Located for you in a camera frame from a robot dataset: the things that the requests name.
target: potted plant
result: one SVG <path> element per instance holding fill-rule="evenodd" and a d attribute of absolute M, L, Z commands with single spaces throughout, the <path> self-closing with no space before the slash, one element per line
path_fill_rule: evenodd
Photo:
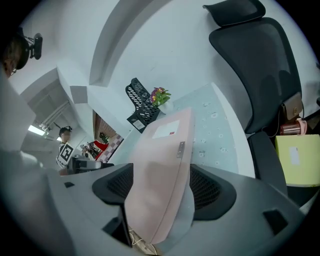
<path fill-rule="evenodd" d="M 174 110 L 174 104 L 170 100 L 171 94 L 162 87 L 155 87 L 150 95 L 150 101 L 153 106 L 157 106 L 162 113 L 169 114 Z"/>

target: table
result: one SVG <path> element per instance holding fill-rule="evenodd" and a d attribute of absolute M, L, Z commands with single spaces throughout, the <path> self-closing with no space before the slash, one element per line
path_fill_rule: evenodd
<path fill-rule="evenodd" d="M 230 103 L 214 83 L 207 84 L 173 102 L 174 111 L 192 107 L 195 134 L 191 163 L 216 167 L 255 178 L 246 135 Z M 128 162 L 141 133 L 132 131 L 109 159 L 115 165 Z"/>

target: hair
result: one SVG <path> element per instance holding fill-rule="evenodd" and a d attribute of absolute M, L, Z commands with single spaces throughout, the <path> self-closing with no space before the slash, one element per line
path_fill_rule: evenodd
<path fill-rule="evenodd" d="M 61 135 L 65 132 L 65 131 L 69 131 L 71 133 L 71 129 L 67 128 L 67 127 L 63 127 L 60 129 L 59 131 L 59 137 L 61 138 Z"/>

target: chair armrest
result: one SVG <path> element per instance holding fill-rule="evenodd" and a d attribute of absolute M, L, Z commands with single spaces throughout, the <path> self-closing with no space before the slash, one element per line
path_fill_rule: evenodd
<path fill-rule="evenodd" d="M 248 138 L 248 143 L 256 178 L 270 184 L 287 196 L 285 174 L 268 135 L 264 131 L 257 132 Z"/>

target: white table edge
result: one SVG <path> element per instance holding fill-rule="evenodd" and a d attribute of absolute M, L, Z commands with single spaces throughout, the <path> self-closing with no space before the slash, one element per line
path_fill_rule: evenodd
<path fill-rule="evenodd" d="M 230 103 L 228 102 L 224 94 L 220 91 L 218 86 L 214 82 L 211 83 L 211 86 L 213 87 L 214 92 L 219 98 L 220 103 L 223 107 L 224 113 L 228 118 L 228 122 L 230 125 L 230 129 L 231 129 L 231 133 L 232 133 L 233 141 L 235 145 L 238 173 L 243 176 L 255 178 L 256 175 L 255 175 L 254 162 L 252 159 L 246 134 L 240 124 L 240 121 L 234 109 L 232 108 L 232 106 L 230 105 Z"/>

